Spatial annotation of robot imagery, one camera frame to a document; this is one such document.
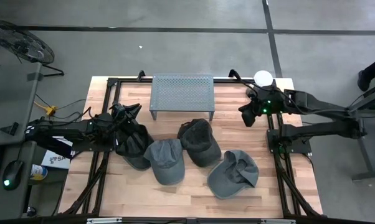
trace fan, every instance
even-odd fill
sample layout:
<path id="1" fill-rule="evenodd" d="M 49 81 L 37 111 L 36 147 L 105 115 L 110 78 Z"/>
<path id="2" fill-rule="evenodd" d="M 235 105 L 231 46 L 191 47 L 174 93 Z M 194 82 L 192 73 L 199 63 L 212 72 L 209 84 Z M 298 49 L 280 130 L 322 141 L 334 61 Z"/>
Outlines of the fan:
<path id="1" fill-rule="evenodd" d="M 31 63 L 40 62 L 43 66 L 60 73 L 45 76 L 64 75 L 64 72 L 48 66 L 55 60 L 53 50 L 40 38 L 26 30 L 16 29 L 17 25 L 0 21 L 0 46 L 12 52 L 18 58 Z"/>

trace computer mouse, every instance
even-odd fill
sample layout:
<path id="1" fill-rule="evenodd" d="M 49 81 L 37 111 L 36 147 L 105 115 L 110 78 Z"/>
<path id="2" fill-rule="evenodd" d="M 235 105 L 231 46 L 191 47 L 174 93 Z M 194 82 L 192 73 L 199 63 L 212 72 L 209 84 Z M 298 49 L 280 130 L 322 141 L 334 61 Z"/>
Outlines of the computer mouse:
<path id="1" fill-rule="evenodd" d="M 14 190 L 19 186 L 23 165 L 23 161 L 12 161 L 6 166 L 2 176 L 5 190 Z"/>

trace can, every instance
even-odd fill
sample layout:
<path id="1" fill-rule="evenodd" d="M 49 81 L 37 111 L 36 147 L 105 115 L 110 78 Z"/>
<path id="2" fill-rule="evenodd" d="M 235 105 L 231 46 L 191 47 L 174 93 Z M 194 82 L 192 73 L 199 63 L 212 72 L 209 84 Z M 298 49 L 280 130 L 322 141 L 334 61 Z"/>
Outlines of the can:
<path id="1" fill-rule="evenodd" d="M 43 166 L 33 164 L 31 167 L 31 180 L 43 180 L 48 175 L 48 169 Z"/>

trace yellow connector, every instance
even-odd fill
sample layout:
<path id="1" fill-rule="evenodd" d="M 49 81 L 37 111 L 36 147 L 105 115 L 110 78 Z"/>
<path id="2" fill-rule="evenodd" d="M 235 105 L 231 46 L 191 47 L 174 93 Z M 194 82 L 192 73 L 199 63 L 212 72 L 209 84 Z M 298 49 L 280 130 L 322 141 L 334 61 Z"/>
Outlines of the yellow connector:
<path id="1" fill-rule="evenodd" d="M 46 115 L 47 116 L 53 116 L 55 114 L 57 107 L 56 106 L 51 106 L 51 107 L 45 107 L 46 110 Z"/>

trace concrete floor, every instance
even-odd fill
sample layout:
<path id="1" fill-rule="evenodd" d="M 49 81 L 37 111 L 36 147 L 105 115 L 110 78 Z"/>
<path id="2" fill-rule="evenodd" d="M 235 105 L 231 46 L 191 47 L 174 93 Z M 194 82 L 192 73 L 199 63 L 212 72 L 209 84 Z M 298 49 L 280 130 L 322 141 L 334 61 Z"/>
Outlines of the concrete floor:
<path id="1" fill-rule="evenodd" d="M 375 30 L 375 0 L 268 0 L 268 5 L 275 29 Z M 261 0 L 2 0 L 0 19 L 52 26 L 267 27 Z M 38 89 L 41 97 L 59 106 L 85 98 L 94 75 L 137 75 L 144 70 L 221 77 L 232 68 L 246 77 L 258 70 L 275 74 L 267 34 L 33 33 L 54 50 L 52 65 L 66 72 L 62 78 L 46 78 Z M 283 77 L 293 78 L 297 90 L 340 105 L 348 106 L 361 94 L 357 72 L 375 61 L 375 36 L 371 35 L 276 35 L 275 40 Z M 0 64 L 15 63 L 17 58 L 0 48 Z M 82 109 L 80 103 L 58 115 Z M 34 108 L 33 118 L 42 115 Z M 366 171 L 356 141 L 318 137 L 311 146 L 325 215 L 375 222 L 375 179 L 351 181 L 352 175 Z M 40 192 L 58 192 L 60 186 Z M 50 215 L 58 195 L 39 195 L 34 202 L 39 215 Z"/>

